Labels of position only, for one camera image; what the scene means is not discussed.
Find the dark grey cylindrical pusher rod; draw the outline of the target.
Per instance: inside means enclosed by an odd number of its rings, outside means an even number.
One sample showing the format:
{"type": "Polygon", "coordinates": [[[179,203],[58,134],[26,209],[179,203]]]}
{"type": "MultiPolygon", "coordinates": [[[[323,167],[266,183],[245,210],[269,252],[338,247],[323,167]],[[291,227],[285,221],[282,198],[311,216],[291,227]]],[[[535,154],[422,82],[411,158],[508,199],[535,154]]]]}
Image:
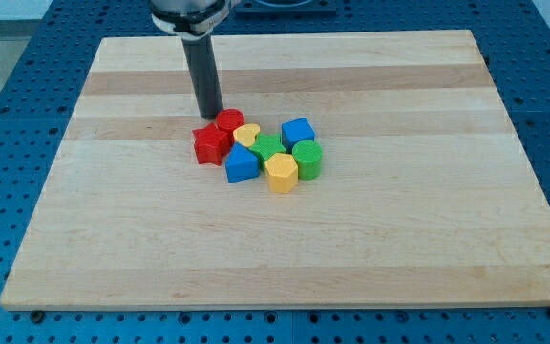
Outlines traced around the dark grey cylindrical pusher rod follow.
{"type": "Polygon", "coordinates": [[[182,41],[200,116],[215,119],[223,110],[222,89],[211,35],[182,41]]]}

